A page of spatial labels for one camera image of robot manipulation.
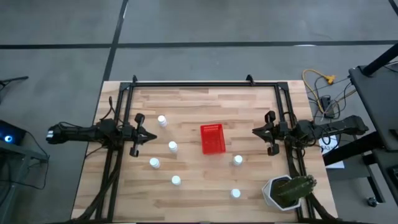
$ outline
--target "white paper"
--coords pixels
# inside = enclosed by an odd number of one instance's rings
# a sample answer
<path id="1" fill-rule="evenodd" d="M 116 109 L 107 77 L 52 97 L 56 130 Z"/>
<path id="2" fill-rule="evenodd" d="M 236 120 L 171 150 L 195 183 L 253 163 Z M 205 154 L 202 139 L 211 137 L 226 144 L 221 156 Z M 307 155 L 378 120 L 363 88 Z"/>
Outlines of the white paper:
<path id="1" fill-rule="evenodd" d="M 336 138 L 336 136 L 330 136 L 330 139 L 329 139 L 329 137 L 325 137 L 325 138 L 323 138 L 323 141 L 322 141 L 322 139 L 319 139 L 319 145 L 321 146 L 321 150 L 323 149 L 322 154 L 328 153 L 328 152 L 330 152 L 331 149 L 333 149 L 337 145 L 337 138 Z M 327 169 L 344 169 L 344 163 L 343 163 L 343 161 L 339 161 L 334 164 L 330 164 L 330 165 L 326 166 L 326 168 Z"/>

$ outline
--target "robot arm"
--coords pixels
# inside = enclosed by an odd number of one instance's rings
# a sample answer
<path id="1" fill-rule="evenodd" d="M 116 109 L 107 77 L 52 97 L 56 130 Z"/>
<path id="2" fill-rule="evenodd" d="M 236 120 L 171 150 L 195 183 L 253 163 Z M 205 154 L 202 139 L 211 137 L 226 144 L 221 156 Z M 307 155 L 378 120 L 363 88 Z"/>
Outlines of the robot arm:
<path id="1" fill-rule="evenodd" d="M 111 145 L 116 148 L 121 146 L 123 141 L 134 142 L 130 148 L 130 156 L 138 157 L 138 145 L 142 145 L 147 141 L 156 139 L 155 134 L 149 133 L 142 127 L 145 116 L 138 113 L 134 118 L 137 122 L 137 128 L 129 123 L 117 126 L 114 119 L 102 119 L 91 127 L 84 128 L 80 126 L 65 126 L 58 123 L 49 128 L 47 137 L 45 138 L 49 144 L 61 144 L 67 141 L 86 141 L 100 142 L 104 147 Z"/>
<path id="2" fill-rule="evenodd" d="M 274 125 L 275 119 L 275 112 L 269 111 L 265 115 L 266 125 L 252 130 L 253 134 L 259 136 L 265 142 L 271 143 L 271 147 L 268 148 L 268 155 L 270 156 L 279 153 L 279 145 L 275 143 L 275 140 L 288 139 L 293 147 L 306 147 L 308 142 L 314 142 L 317 139 L 334 134 L 362 135 L 369 130 L 362 119 L 355 115 L 341 121 L 321 125 L 317 125 L 313 121 L 300 120 L 292 129 L 289 129 L 286 121 Z"/>

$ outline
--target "yellow cable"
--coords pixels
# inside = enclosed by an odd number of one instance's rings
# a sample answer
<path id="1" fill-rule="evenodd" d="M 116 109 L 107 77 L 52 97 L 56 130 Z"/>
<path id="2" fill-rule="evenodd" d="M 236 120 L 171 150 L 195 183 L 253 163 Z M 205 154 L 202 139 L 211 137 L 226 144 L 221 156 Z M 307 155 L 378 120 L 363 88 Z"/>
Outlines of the yellow cable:
<path id="1" fill-rule="evenodd" d="M 324 113 L 318 96 L 315 94 L 314 90 L 311 88 L 311 86 L 310 86 L 310 85 L 307 83 L 307 81 L 305 80 L 305 74 L 306 74 L 307 72 L 313 72 L 313 73 L 315 73 L 315 74 L 317 74 L 317 75 L 322 76 L 323 78 L 325 78 L 325 80 L 328 82 L 329 85 L 332 85 L 332 84 L 333 84 L 333 81 L 335 80 L 336 76 L 335 76 L 335 75 L 324 75 L 324 74 L 322 74 L 322 73 L 320 73 L 320 72 L 318 72 L 318 71 L 316 71 L 316 70 L 314 70 L 314 69 L 306 69 L 306 70 L 304 70 L 303 73 L 302 73 L 302 78 L 303 78 L 304 84 L 311 90 L 312 94 L 314 95 L 315 100 L 316 100 L 317 103 L 318 103 L 319 110 L 320 110 L 322 113 Z"/>

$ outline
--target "white pot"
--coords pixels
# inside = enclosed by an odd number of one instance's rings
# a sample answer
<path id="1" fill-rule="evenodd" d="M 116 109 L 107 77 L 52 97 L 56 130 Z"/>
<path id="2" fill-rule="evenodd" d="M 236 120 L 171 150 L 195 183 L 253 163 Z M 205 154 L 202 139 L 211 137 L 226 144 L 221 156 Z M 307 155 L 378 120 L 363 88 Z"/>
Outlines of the white pot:
<path id="1" fill-rule="evenodd" d="M 264 196 L 264 199 L 266 200 L 266 203 L 267 203 L 268 206 L 273 206 L 275 208 L 278 208 L 281 211 L 289 211 L 291 209 L 295 209 L 295 208 L 298 208 L 298 207 L 301 206 L 301 198 L 297 200 L 297 203 L 295 205 L 290 206 L 290 207 L 286 207 L 286 208 L 282 208 L 271 197 L 271 187 L 272 187 L 273 181 L 275 181 L 277 179 L 280 179 L 280 178 L 283 178 L 283 177 L 287 177 L 290 180 L 292 179 L 289 175 L 283 175 L 283 176 L 275 177 L 275 178 L 272 178 L 272 179 L 268 180 L 267 184 L 265 186 L 263 186 L 263 188 L 262 188 L 262 195 Z"/>

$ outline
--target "potted plant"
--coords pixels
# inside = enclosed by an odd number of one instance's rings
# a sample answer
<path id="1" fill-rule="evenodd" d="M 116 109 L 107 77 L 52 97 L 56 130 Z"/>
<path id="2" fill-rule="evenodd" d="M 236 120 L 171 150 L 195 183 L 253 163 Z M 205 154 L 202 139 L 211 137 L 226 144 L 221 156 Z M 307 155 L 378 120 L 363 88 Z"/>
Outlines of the potted plant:
<path id="1" fill-rule="evenodd" d="M 289 175 L 283 175 L 268 180 L 262 188 L 262 194 L 269 206 L 288 211 L 301 206 L 300 198 L 309 195 L 316 184 L 312 175 L 293 179 Z"/>

